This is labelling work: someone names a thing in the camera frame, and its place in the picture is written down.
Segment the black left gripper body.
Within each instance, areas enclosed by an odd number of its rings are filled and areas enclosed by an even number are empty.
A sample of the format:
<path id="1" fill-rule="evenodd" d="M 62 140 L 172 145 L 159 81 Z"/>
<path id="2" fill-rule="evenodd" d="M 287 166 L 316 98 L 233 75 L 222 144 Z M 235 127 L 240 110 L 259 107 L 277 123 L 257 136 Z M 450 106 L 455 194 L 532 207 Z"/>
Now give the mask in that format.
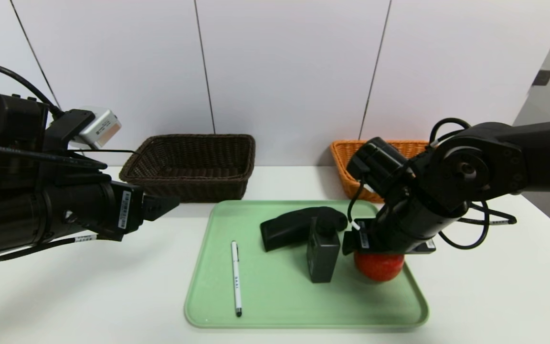
<path id="1" fill-rule="evenodd" d="M 112 180 L 76 180 L 55 183 L 44 190 L 48 205 L 44 242 L 92 231 L 121 240 L 143 222 L 143 191 Z"/>

